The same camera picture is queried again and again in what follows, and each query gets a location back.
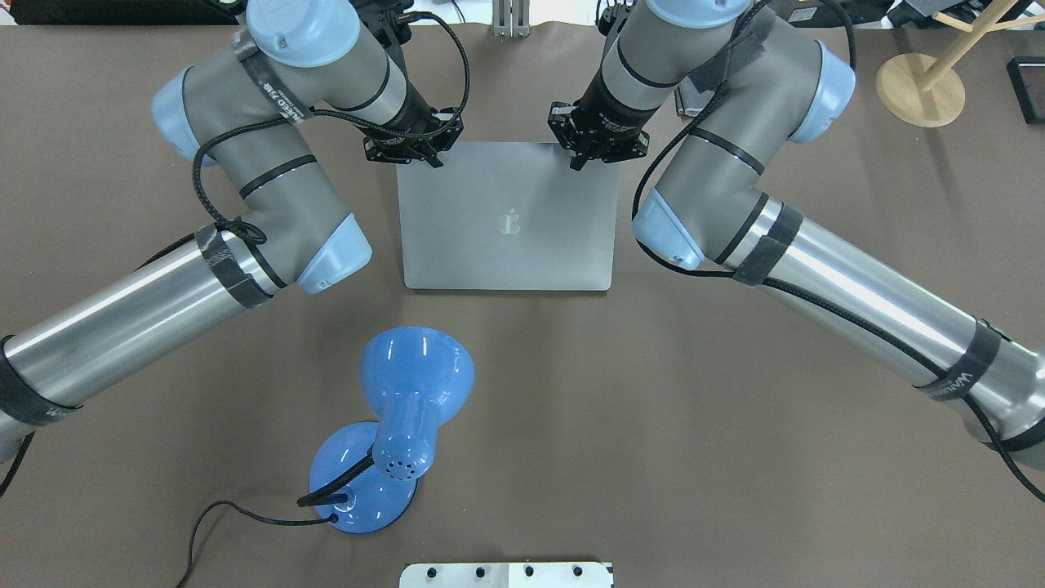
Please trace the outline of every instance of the laptop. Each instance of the laptop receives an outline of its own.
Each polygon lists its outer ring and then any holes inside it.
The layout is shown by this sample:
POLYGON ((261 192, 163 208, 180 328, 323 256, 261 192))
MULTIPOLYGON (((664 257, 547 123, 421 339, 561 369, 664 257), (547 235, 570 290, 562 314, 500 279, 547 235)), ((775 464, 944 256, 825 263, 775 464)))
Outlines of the laptop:
POLYGON ((403 278, 416 289, 605 290, 620 168, 556 143, 458 141, 398 165, 403 278))

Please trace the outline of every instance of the blue desk lamp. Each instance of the blue desk lamp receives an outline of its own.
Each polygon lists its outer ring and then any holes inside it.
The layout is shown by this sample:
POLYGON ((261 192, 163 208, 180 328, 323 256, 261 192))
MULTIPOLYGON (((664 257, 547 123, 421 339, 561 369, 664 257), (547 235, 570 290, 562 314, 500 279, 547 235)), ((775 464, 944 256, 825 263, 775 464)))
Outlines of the blue desk lamp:
POLYGON ((359 380, 378 422, 330 436, 312 460, 310 493, 298 499, 322 517, 336 515, 330 524, 352 534, 385 528, 410 507, 435 461, 439 427, 468 400, 475 367, 449 335, 401 327, 367 344, 359 380))

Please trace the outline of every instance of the table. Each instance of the table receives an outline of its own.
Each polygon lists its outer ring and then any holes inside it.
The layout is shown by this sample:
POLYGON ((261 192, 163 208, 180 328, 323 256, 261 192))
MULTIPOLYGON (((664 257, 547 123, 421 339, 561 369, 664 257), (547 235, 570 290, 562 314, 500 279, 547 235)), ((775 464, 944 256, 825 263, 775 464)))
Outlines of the table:
MULTIPOLYGON (((526 40, 455 28, 474 72, 465 140, 552 140, 549 103, 581 94, 602 47, 570 25, 526 40)), ((844 54, 839 31, 809 32, 844 54)), ((5 332, 208 221, 148 103, 230 33, 0 29, 5 332)), ((1045 53, 1045 38, 986 38, 958 64, 965 113, 938 130, 889 115, 873 79, 891 55, 938 54, 953 32, 857 39, 849 110, 819 140, 785 147, 763 189, 1041 346, 1045 132, 1024 124, 1004 65, 1045 53)), ((425 97, 456 103, 443 33, 419 28, 405 49, 425 97)), ((661 110, 651 151, 679 124, 661 110)), ((392 588, 408 563, 526 559, 611 561, 621 587, 1041 584, 1042 505, 954 414, 762 293, 642 254, 627 220, 648 160, 622 165, 608 292, 418 292, 401 279, 394 168, 366 162, 348 125, 303 131, 370 264, 315 298, 283 290, 41 430, 0 501, 0 585, 173 585, 193 520, 217 499, 311 517, 294 498, 314 452, 371 418, 359 353, 403 325, 458 338, 478 377, 402 519, 351 537, 215 517, 190 586, 392 588)), ((235 213, 220 171, 205 179, 235 213)))

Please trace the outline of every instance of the wooden disc base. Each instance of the wooden disc base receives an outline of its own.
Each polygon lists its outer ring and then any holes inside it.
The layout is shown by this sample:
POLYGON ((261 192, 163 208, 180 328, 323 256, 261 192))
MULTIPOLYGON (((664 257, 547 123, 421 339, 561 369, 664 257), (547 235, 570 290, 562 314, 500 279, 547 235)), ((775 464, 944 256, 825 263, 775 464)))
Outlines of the wooden disc base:
POLYGON ((918 80, 935 62, 931 55, 904 53, 882 64, 875 89, 885 108, 916 126, 943 126, 957 118, 966 105, 966 87, 954 70, 948 70, 931 89, 918 89, 918 80))

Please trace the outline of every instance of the blue lamp base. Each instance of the blue lamp base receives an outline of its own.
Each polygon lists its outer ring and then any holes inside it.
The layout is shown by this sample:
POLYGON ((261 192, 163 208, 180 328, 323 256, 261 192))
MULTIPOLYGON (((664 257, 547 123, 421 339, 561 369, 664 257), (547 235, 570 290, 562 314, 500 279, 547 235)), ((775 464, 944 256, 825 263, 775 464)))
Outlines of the blue lamp base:
MULTIPOLYGON (((355 423, 330 436, 312 460, 308 491, 315 492, 367 456, 377 423, 355 423)), ((321 517, 338 515, 330 523, 338 531, 362 535, 382 530, 398 519, 414 499, 417 480, 394 480, 377 468, 359 474, 336 494, 348 495, 342 504, 321 504, 321 517)))

